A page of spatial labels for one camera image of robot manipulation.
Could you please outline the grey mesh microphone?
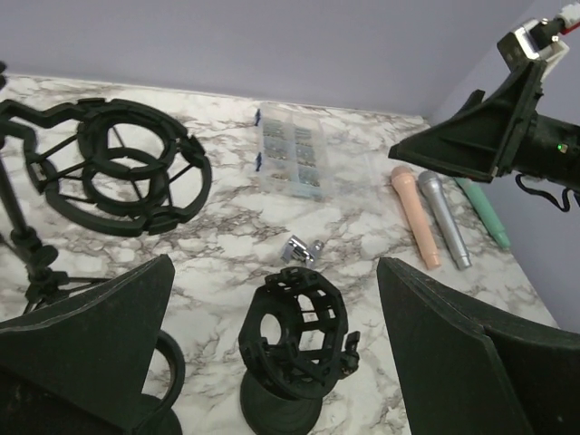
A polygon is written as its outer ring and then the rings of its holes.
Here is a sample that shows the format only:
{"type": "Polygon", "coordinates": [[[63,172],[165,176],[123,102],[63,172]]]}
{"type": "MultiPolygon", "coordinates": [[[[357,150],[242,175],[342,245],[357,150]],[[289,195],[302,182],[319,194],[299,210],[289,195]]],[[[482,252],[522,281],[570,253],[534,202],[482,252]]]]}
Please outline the grey mesh microphone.
{"type": "Polygon", "coordinates": [[[426,198],[432,210],[455,265],[459,270],[471,267],[469,251],[459,232],[455,218],[451,214],[438,174],[430,170],[424,170],[418,177],[418,184],[422,195],[426,198]]]}

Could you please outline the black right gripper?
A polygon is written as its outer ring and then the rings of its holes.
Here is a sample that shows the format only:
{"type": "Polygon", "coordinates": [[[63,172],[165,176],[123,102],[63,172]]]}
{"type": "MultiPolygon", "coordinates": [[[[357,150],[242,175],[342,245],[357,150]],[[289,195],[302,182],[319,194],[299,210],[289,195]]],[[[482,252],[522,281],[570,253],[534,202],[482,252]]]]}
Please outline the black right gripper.
{"type": "Polygon", "coordinates": [[[579,126],[535,113],[545,70],[544,61],[520,65],[490,96],[474,91],[454,116],[392,146],[389,157],[485,183],[514,160],[525,175],[578,186],[579,126]]]}

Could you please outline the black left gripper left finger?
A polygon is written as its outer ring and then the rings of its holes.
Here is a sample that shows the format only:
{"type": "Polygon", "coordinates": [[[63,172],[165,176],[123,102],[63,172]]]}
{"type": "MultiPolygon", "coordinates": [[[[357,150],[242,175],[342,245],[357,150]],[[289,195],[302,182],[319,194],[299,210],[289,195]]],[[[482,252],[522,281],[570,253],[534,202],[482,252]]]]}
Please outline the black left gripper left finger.
{"type": "Polygon", "coordinates": [[[134,431],[175,275],[166,255],[1,324],[3,431],[134,431]]]}

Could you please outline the black clip round base stand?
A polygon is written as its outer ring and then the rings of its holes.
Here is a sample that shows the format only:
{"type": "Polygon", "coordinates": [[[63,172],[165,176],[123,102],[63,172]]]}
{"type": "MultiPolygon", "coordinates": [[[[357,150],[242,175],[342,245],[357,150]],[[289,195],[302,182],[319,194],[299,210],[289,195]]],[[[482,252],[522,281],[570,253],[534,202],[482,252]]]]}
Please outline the black clip round base stand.
{"type": "Polygon", "coordinates": [[[181,435],[183,433],[181,424],[172,406],[184,385],[185,358],[178,343],[164,331],[158,334],[155,350],[168,363],[169,387],[161,399],[145,393],[140,396],[140,424],[133,433],[181,435]]]}

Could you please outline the mint green microphone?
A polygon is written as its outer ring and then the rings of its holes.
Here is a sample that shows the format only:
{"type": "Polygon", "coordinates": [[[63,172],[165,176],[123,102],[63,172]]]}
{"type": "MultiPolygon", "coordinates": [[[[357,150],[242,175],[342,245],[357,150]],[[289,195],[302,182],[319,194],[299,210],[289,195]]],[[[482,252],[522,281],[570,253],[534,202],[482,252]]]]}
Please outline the mint green microphone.
{"type": "Polygon", "coordinates": [[[455,178],[489,235],[502,249],[510,249],[508,234],[481,187],[470,179],[455,178]]]}

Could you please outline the black shock mount round stand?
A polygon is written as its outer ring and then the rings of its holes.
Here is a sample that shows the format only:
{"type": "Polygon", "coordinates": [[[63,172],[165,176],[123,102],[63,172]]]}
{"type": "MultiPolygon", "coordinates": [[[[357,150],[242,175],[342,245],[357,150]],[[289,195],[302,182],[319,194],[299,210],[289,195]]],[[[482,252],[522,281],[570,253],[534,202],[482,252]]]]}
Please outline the black shock mount round stand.
{"type": "Polygon", "coordinates": [[[324,398],[359,368],[361,334],[349,329],[340,290],[302,266],[268,275],[238,336],[246,373],[240,406],[256,434],[307,434],[324,398]]]}

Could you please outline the black tripod microphone stand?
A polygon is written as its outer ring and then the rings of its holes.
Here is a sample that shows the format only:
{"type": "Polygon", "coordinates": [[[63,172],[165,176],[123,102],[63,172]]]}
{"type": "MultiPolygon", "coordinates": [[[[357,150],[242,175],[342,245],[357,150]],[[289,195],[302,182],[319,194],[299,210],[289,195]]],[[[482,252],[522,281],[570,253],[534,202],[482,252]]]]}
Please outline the black tripod microphone stand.
{"type": "Polygon", "coordinates": [[[163,111],[103,98],[37,110],[1,102],[1,139],[22,142],[24,169],[47,205],[74,224],[114,237],[168,233],[208,201],[212,167],[195,135],[163,111]],[[162,151],[110,144],[121,124],[160,139],[162,151]]]}

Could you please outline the peach pink microphone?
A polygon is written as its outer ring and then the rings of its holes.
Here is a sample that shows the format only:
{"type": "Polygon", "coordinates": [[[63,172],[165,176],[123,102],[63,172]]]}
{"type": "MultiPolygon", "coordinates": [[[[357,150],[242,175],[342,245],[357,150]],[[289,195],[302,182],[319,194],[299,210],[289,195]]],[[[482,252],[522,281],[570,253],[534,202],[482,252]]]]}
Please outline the peach pink microphone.
{"type": "Polygon", "coordinates": [[[439,250],[430,230],[426,212],[421,204],[416,180],[406,166],[398,166],[391,172],[391,184],[399,195],[420,255],[429,270],[441,266],[439,250]]]}

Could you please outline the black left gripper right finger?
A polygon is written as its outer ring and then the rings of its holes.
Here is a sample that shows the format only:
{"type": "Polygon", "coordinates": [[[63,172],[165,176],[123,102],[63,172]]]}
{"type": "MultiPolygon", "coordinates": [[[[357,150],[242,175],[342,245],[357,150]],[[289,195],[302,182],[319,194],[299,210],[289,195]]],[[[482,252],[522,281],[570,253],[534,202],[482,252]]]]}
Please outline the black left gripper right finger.
{"type": "Polygon", "coordinates": [[[510,314],[398,258],[377,265],[414,434],[576,434],[579,336],[510,314]]]}

